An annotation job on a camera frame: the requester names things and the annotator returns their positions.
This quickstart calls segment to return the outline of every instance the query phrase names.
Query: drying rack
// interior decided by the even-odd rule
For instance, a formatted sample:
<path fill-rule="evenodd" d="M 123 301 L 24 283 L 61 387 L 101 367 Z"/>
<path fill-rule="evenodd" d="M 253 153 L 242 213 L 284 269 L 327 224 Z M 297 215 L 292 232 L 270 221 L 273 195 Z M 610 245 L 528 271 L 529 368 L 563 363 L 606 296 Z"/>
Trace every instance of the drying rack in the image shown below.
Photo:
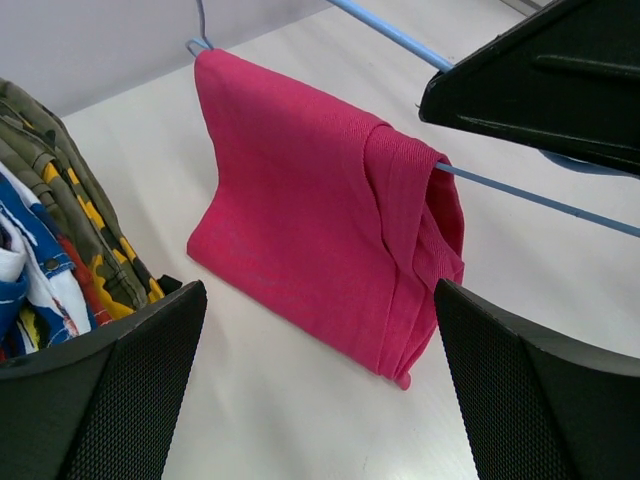
<path fill-rule="evenodd" d="M 444 58 L 443 56 L 439 55 L 438 53 L 432 51 L 431 49 L 427 48 L 426 46 L 422 45 L 419 41 L 415 40 L 414 38 L 410 37 L 409 35 L 407 35 L 406 33 L 402 32 L 401 30 L 399 30 L 398 28 L 394 27 L 393 25 L 387 23 L 386 21 L 384 21 L 383 19 L 377 17 L 376 15 L 374 15 L 373 13 L 369 12 L 367 9 L 361 7 L 360 5 L 356 4 L 355 2 L 353 2 L 352 0 L 327 0 L 329 3 L 335 5 L 336 7 L 342 9 L 344 12 L 348 13 L 349 15 L 353 16 L 354 18 L 358 19 L 359 21 L 361 21 L 362 23 L 366 24 L 367 26 L 371 27 L 372 29 L 374 29 L 375 31 L 379 32 L 380 34 L 384 35 L 386 38 L 388 38 L 389 40 L 395 42 L 397 45 L 401 46 L 402 48 L 406 49 L 407 51 L 413 53 L 414 55 L 416 55 L 417 57 L 419 57 L 420 59 L 424 60 L 425 62 L 427 62 L 429 65 L 432 65 L 433 67 L 435 67 L 436 69 L 438 69 L 438 75 L 436 75 L 436 77 L 434 78 L 434 80 L 432 80 L 432 82 L 429 83 L 429 85 L 427 86 L 427 91 L 425 92 L 425 97 L 423 98 L 423 103 L 421 105 L 421 110 L 420 110 L 420 117 L 423 121 L 430 121 L 429 119 L 425 119 L 425 110 L 427 110 L 425 108 L 425 101 L 428 99 L 428 93 L 429 93 L 429 88 L 432 86 L 433 83 L 438 82 L 440 79 L 439 77 L 448 74 L 448 73 L 457 73 L 457 70 L 459 70 L 458 65 L 454 65 L 451 62 L 449 62 L 446 58 Z M 606 0 L 600 0 L 600 4 L 603 5 L 605 4 Z M 186 43 L 186 48 L 189 50 L 189 52 L 193 55 L 196 56 L 197 53 L 194 50 L 194 46 L 197 46 L 201 49 L 204 50 L 211 50 L 214 48 L 213 43 L 208 39 L 207 35 L 206 35 L 206 16 L 205 16 L 205 11 L 204 11 L 204 6 L 202 3 L 202 0 L 196 0 L 197 6 L 198 6 L 198 13 L 199 13 L 199 19 L 200 19 L 200 38 L 193 38 L 191 40 L 189 40 Z M 540 12 L 538 12 L 536 15 L 534 15 L 534 17 L 526 20 L 525 22 L 523 22 L 522 24 L 516 26 L 513 30 L 511 30 L 510 32 L 508 32 L 507 34 L 504 35 L 505 38 L 507 37 L 517 37 L 519 31 L 525 31 L 527 32 L 527 27 L 530 27 L 531 23 L 533 22 L 535 24 L 535 19 L 538 20 L 538 23 L 542 23 L 542 27 L 540 27 L 539 29 L 542 30 L 542 32 L 545 32 L 545 29 L 548 28 L 548 25 L 546 23 L 550 23 L 552 21 L 558 22 L 558 17 L 564 15 L 567 18 L 571 18 L 571 14 L 574 13 L 581 13 L 583 14 L 584 12 L 579 11 L 580 7 L 584 7 L 585 5 L 589 5 L 589 4 L 593 4 L 593 3 L 598 3 L 598 2 L 592 2 L 590 0 L 561 0 L 561 1 L 556 1 L 550 5 L 548 5 L 546 8 L 544 8 L 543 10 L 541 10 Z M 612 8 L 610 9 L 611 11 L 609 12 L 609 16 L 611 17 L 609 19 L 609 21 L 611 22 L 611 24 L 615 24 L 614 21 L 612 20 L 616 20 L 621 14 L 624 13 L 624 8 L 620 8 L 620 6 L 616 7 L 616 8 Z M 598 18 L 597 21 L 599 23 L 605 24 L 603 18 L 602 18 L 602 12 L 597 12 Z M 560 20 L 562 20 L 562 22 L 569 23 L 566 21 L 566 18 L 560 18 Z M 497 41 L 501 41 L 502 43 L 504 42 L 504 38 L 503 39 L 499 39 Z M 493 56 L 497 57 L 499 55 L 501 55 L 503 52 L 500 50 L 500 48 L 496 48 L 495 45 L 490 44 L 486 47 L 484 47 L 484 50 L 490 50 L 490 49 L 494 49 L 497 50 L 497 52 L 494 52 Z M 592 62 L 591 64 L 589 64 L 587 66 L 588 68 L 590 68 L 591 70 L 597 70 L 598 65 L 595 64 L 594 62 Z M 602 67 L 604 69 L 609 69 L 611 70 L 612 67 L 609 64 L 606 64 L 604 67 Z M 461 127 L 460 125 L 451 125 L 454 128 L 459 128 L 459 129 L 465 129 L 464 127 Z M 474 128 L 467 128 L 467 130 L 469 131 L 477 131 Z M 482 131 L 480 130 L 479 133 L 483 133 L 486 135 L 491 135 L 491 132 L 487 132 L 487 131 Z M 501 138 L 506 138 L 507 140 L 510 140 L 511 137 L 509 135 L 499 135 L 499 134 L 493 134 L 493 136 L 498 136 Z M 525 141 L 521 142 L 521 143 L 525 143 L 527 144 L 528 142 L 526 141 L 528 139 L 528 137 L 525 135 Z M 633 173 L 630 172 L 625 172 L 625 171 L 620 171 L 614 168 L 609 168 L 607 166 L 602 166 L 602 165 L 597 165 L 597 164 L 593 164 L 593 163 L 589 163 L 586 161 L 581 161 L 581 160 L 576 160 L 573 158 L 569 158 L 565 155 L 562 154 L 558 154 L 558 153 L 554 153 L 554 152 L 550 152 L 547 150 L 541 150 L 541 153 L 550 161 L 552 161 L 553 163 L 578 172 L 578 173 L 588 173 L 588 174 L 595 174 L 595 175 L 613 175 L 613 176 L 633 176 L 635 178 L 635 175 Z M 617 220 L 614 220 L 612 218 L 609 217 L 605 217 L 602 215 L 598 215 L 596 213 L 593 212 L 589 212 L 571 205 L 568 205 L 566 203 L 563 202 L 559 202 L 547 197 L 544 197 L 542 195 L 538 195 L 520 188 L 517 188 L 515 186 L 512 185 L 508 185 L 481 175 L 478 175 L 476 173 L 473 172 L 469 172 L 466 170 L 462 170 L 460 168 L 456 168 L 453 167 L 451 165 L 446 165 L 446 164 L 442 164 L 442 163 L 438 163 L 436 165 L 436 168 L 438 168 L 439 170 L 442 171 L 446 171 L 450 174 L 465 178 L 467 180 L 470 180 L 472 182 L 478 183 L 480 185 L 483 185 L 485 187 L 489 187 L 495 190 L 499 190 L 501 192 L 513 195 L 515 197 L 518 198 L 522 198 L 524 200 L 527 200 L 529 202 L 532 203 L 536 203 L 538 205 L 542 205 L 544 207 L 568 214 L 568 215 L 572 215 L 574 217 L 577 218 L 581 218 L 583 220 L 586 220 L 588 222 L 597 224 L 597 225 L 601 225 L 603 227 L 627 234 L 627 235 L 631 235 L 634 237 L 640 237 L 640 228 L 633 226 L 633 225 L 629 225 L 627 223 L 624 222 L 620 222 Z"/>

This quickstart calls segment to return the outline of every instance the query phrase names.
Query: blue metal rod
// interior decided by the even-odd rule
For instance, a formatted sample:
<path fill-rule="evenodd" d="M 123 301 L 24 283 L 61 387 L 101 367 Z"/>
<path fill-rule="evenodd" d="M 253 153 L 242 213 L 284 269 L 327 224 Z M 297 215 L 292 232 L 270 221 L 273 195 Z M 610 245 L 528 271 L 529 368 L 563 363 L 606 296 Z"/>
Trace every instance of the blue metal rod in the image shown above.
<path fill-rule="evenodd" d="M 586 210 L 581 210 L 579 208 L 572 207 L 571 205 L 567 205 L 566 203 L 557 202 L 555 200 L 551 200 L 550 198 L 546 198 L 541 195 L 536 195 L 535 193 L 527 192 L 526 190 L 521 190 L 519 188 L 512 187 L 511 185 L 507 185 L 505 183 L 500 183 L 495 180 L 491 180 L 490 178 L 476 175 L 475 173 L 467 172 L 465 170 L 460 170 L 459 168 L 452 167 L 451 165 L 438 163 L 436 164 L 436 168 L 438 170 L 451 173 L 458 177 L 466 178 L 467 180 L 471 180 L 472 182 L 479 183 L 486 187 L 494 188 L 496 190 L 500 190 L 501 192 L 505 192 L 510 195 L 523 198 L 533 203 L 537 203 L 538 205 L 543 205 L 553 210 L 557 210 L 559 212 L 566 213 L 568 215 L 573 215 L 574 217 L 582 218 L 583 220 L 586 220 L 588 222 L 602 225 L 603 227 L 607 227 L 612 230 L 616 230 L 618 232 L 626 233 L 627 235 L 640 237 L 640 228 L 634 227 L 633 225 L 618 222 L 616 220 L 612 220 L 610 218 L 597 215 L 595 213 L 587 212 Z"/>
<path fill-rule="evenodd" d="M 389 40 L 396 42 L 398 45 L 411 53 L 421 58 L 429 65 L 437 68 L 441 72 L 448 72 L 453 68 L 453 64 L 446 58 L 438 55 L 433 50 L 429 50 L 420 42 L 414 40 L 406 33 L 398 30 L 393 25 L 388 24 L 381 18 L 376 17 L 374 14 L 362 8 L 349 0 L 328 0 L 329 3 L 333 3 L 336 7 L 344 10 L 349 15 L 357 18 L 362 23 L 370 26 L 375 31 L 381 33 Z"/>
<path fill-rule="evenodd" d="M 196 0 L 198 6 L 198 19 L 200 20 L 200 38 L 209 47 L 209 50 L 213 50 L 213 44 L 207 38 L 207 15 L 204 12 L 204 4 L 202 0 Z"/>

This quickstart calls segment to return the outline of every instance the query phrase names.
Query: colorful clothing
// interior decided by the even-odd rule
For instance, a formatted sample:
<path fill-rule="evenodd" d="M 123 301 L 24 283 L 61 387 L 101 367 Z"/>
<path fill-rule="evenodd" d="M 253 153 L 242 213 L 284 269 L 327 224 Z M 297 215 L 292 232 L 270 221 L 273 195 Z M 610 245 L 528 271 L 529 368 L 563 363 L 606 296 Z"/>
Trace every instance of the colorful clothing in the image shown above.
<path fill-rule="evenodd" d="M 62 235 L 62 232 L 56 232 L 55 236 L 62 249 L 67 253 L 67 255 L 69 255 L 69 258 L 71 258 L 71 261 L 75 264 L 73 276 L 82 289 L 84 299 L 96 319 L 97 326 L 101 327 L 102 325 L 112 322 L 113 318 L 109 315 L 109 312 L 100 301 L 98 290 L 93 284 L 93 275 L 87 266 L 82 263 L 82 259 L 80 258 L 80 255 L 78 255 L 78 251 L 69 239 Z"/>
<path fill-rule="evenodd" d="M 24 120 L 7 110 L 0 102 L 0 154 L 2 143 L 12 148 L 17 155 L 2 155 L 0 160 L 13 173 L 22 177 L 32 172 L 42 178 L 50 187 L 54 203 L 59 205 L 67 219 L 67 234 L 77 248 L 83 263 L 92 274 L 100 301 L 113 318 L 122 318 L 144 307 L 147 301 L 146 291 L 137 278 L 131 262 L 118 247 L 117 242 L 109 241 L 87 212 L 95 209 L 83 204 L 72 190 L 71 180 L 64 180 L 56 168 L 57 159 L 51 154 L 51 148 L 43 139 L 28 130 Z"/>
<path fill-rule="evenodd" d="M 73 188 L 87 216 L 100 228 L 100 233 L 114 251 L 123 251 L 136 276 L 144 286 L 149 302 L 164 297 L 162 289 L 124 237 L 115 210 L 104 190 L 80 155 L 62 121 L 43 105 L 11 82 L 0 79 L 0 98 L 34 130 L 43 132 L 55 152 L 67 183 Z"/>
<path fill-rule="evenodd" d="M 46 345 L 61 343 L 95 328 L 93 313 L 71 272 L 74 264 L 50 231 L 51 217 L 15 177 L 0 175 L 0 214 L 0 222 L 16 248 L 26 251 L 27 299 L 48 323 Z M 33 342 L 33 336 L 21 333 L 24 353 L 35 351 L 38 343 Z M 38 337 L 40 342 L 44 340 L 41 335 Z"/>

